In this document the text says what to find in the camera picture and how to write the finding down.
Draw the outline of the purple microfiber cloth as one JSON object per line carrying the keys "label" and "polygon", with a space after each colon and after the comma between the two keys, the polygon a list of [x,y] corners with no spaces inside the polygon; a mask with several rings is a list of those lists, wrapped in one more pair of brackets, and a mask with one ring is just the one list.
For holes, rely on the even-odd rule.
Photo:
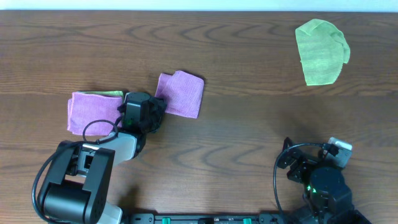
{"label": "purple microfiber cloth", "polygon": [[197,119],[204,87],[203,79],[181,70],[173,75],[161,73],[155,97],[165,100],[166,113]]}

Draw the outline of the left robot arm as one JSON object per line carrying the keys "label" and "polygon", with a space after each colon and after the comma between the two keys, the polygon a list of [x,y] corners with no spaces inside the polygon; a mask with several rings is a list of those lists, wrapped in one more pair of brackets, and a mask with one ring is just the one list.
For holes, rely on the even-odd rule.
{"label": "left robot arm", "polygon": [[107,201],[112,170],[135,158],[160,128],[167,104],[147,93],[128,93],[112,130],[95,141],[63,141],[44,162],[32,186],[32,205],[47,223],[129,223]]}

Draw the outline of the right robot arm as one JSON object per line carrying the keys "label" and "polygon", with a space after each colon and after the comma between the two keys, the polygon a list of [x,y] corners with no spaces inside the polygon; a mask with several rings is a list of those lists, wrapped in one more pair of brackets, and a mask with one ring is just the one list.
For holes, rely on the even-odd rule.
{"label": "right robot arm", "polygon": [[[285,138],[273,168],[274,197],[282,223],[367,223],[370,221],[352,203],[353,194],[342,170],[352,145],[331,137],[326,143],[295,144]],[[286,215],[280,205],[276,173],[289,167],[287,178],[303,185],[306,206]]]}

